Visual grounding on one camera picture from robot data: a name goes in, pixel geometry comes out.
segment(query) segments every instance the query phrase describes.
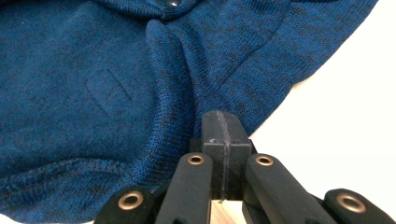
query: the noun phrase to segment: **metal grommet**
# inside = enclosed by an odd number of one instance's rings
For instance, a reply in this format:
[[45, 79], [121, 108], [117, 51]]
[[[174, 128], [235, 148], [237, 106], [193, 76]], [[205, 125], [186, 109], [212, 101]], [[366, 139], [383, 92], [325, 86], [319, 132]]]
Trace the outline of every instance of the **metal grommet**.
[[191, 165], [199, 165], [204, 163], [205, 158], [199, 155], [193, 155], [188, 158], [188, 162]]
[[[134, 198], [133, 203], [127, 203], [127, 199]], [[143, 194], [139, 191], [132, 191], [122, 195], [119, 199], [119, 208], [122, 210], [132, 210], [138, 207], [143, 202]]]
[[340, 194], [336, 197], [337, 202], [339, 202], [345, 209], [355, 212], [355, 213], [363, 213], [366, 211], [366, 205], [364, 205], [361, 200], [349, 195], [349, 194]]
[[256, 158], [256, 162], [260, 165], [263, 166], [271, 166], [272, 164], [274, 164], [273, 159], [267, 157], [267, 156], [260, 156]]
[[166, 0], [166, 5], [169, 7], [177, 7], [181, 3], [181, 0]]

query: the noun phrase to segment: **white background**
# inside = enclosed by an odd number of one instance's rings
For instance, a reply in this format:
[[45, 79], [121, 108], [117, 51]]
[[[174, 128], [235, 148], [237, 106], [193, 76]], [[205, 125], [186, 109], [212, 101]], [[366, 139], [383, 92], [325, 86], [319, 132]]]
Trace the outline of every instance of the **white background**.
[[[305, 189], [351, 189], [396, 219], [396, 1], [293, 88], [251, 138]], [[16, 223], [0, 216], [0, 223]]]

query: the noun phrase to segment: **blue knitted sweater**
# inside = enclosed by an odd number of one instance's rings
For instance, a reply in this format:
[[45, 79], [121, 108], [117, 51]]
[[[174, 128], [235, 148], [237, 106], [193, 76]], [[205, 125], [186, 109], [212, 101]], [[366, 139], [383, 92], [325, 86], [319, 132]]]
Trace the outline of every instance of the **blue knitted sweater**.
[[375, 2], [0, 1], [0, 213], [82, 222], [158, 188], [206, 111], [252, 133]]

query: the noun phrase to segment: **knit fabric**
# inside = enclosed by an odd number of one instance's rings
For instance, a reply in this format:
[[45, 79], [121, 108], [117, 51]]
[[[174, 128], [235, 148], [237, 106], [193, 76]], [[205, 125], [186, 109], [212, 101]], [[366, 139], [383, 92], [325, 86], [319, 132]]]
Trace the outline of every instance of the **knit fabric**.
[[205, 112], [252, 133], [376, 2], [169, 1], [0, 2], [0, 213], [83, 222], [155, 190]]

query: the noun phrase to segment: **button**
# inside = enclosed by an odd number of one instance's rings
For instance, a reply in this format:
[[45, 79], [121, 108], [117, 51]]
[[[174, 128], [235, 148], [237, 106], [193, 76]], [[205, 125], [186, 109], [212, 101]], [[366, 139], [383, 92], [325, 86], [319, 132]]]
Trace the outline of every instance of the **button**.
[[166, 0], [166, 5], [169, 7], [177, 7], [181, 3], [181, 0]]

